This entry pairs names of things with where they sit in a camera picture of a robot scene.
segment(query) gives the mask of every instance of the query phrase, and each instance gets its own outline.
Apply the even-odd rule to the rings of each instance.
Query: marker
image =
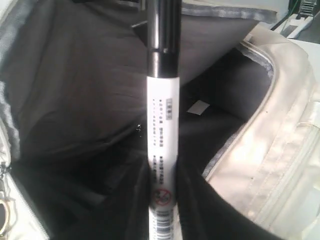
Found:
[[[174,239],[179,136],[181,0],[149,0],[147,149],[149,240]]]

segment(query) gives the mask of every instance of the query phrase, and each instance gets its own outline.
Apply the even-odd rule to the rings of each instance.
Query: open bag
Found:
[[[0,3],[2,238],[148,239],[148,23],[126,3]],[[307,54],[257,25],[272,9],[182,13],[176,239],[317,239]]]

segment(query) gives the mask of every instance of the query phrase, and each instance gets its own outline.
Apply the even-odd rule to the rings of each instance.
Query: white label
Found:
[[[195,104],[193,104],[187,112],[191,114],[201,115],[209,106],[210,105],[208,103],[199,100]]]
[[[150,240],[173,239],[179,91],[179,78],[147,78],[147,149],[151,168]]]

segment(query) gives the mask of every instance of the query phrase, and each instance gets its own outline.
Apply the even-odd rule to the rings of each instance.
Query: warning symbol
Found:
[[[165,189],[157,189],[153,193],[153,199],[156,204],[166,206],[171,201],[171,192]]]

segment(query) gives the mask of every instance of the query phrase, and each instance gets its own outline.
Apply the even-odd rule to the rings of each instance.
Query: white tag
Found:
[[[204,111],[209,107],[210,105],[208,103],[205,103],[203,101],[198,100],[195,104],[192,105],[192,107],[189,108],[187,111],[191,114],[197,114],[201,115],[204,113]]]

